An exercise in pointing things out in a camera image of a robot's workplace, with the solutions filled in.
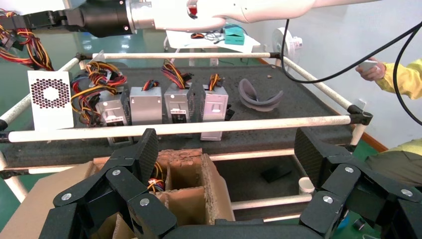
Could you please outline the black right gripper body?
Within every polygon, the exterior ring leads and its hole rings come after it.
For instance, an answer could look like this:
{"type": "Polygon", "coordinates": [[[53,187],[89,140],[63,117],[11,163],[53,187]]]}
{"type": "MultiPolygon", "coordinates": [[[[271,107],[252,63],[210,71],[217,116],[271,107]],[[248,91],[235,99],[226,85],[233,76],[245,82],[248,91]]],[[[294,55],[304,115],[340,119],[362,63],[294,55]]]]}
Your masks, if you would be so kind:
{"type": "Polygon", "coordinates": [[[95,37],[132,34],[125,0],[87,0],[78,6],[82,30],[95,37]]]}

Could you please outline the person's bare hand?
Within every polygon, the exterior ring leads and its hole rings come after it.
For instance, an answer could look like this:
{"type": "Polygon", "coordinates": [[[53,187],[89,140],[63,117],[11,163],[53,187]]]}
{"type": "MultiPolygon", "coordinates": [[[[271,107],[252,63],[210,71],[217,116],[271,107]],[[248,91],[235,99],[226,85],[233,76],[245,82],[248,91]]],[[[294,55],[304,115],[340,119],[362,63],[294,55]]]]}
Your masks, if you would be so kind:
{"type": "Polygon", "coordinates": [[[356,72],[358,72],[361,78],[363,78],[366,81],[378,81],[378,80],[383,79],[386,73],[385,64],[374,57],[371,57],[368,60],[374,61],[377,64],[368,70],[364,70],[362,67],[358,66],[355,68],[356,72]]]}

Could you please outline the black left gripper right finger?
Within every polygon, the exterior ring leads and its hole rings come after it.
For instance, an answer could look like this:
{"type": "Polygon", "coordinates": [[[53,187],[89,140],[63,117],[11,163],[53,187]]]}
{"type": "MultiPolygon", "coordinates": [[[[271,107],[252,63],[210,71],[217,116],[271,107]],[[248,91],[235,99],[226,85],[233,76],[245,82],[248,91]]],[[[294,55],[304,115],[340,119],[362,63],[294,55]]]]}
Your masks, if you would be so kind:
{"type": "Polygon", "coordinates": [[[300,225],[328,239],[345,212],[352,211],[380,228],[383,239],[421,238],[422,195],[415,187],[371,170],[346,148],[319,140],[307,127],[297,129],[294,152],[315,187],[300,225]]]}

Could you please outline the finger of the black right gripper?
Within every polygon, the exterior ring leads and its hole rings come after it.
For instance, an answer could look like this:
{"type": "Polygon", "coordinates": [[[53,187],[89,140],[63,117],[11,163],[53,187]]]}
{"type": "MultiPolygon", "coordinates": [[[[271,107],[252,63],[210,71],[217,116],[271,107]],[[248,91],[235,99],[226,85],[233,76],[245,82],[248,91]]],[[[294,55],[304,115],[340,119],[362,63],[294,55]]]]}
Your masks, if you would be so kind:
{"type": "Polygon", "coordinates": [[[79,28],[81,27],[81,18],[1,18],[0,25],[7,30],[27,28],[31,30],[65,29],[67,31],[79,31],[79,28]]]}
{"type": "Polygon", "coordinates": [[[7,22],[62,22],[74,16],[80,16],[80,9],[63,9],[56,11],[41,11],[24,15],[14,15],[7,17],[7,22]]]}

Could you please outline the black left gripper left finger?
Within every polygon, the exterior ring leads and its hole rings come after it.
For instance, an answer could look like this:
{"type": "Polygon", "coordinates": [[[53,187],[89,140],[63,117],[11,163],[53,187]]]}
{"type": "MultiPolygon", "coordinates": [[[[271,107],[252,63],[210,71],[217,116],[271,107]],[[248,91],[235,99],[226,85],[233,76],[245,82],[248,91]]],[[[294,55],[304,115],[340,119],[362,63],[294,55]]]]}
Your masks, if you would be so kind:
{"type": "Polygon", "coordinates": [[[137,144],[114,151],[99,172],[54,198],[40,238],[87,239],[114,214],[139,239],[164,238],[177,219],[147,188],[157,157],[158,137],[148,128],[137,144]]]}

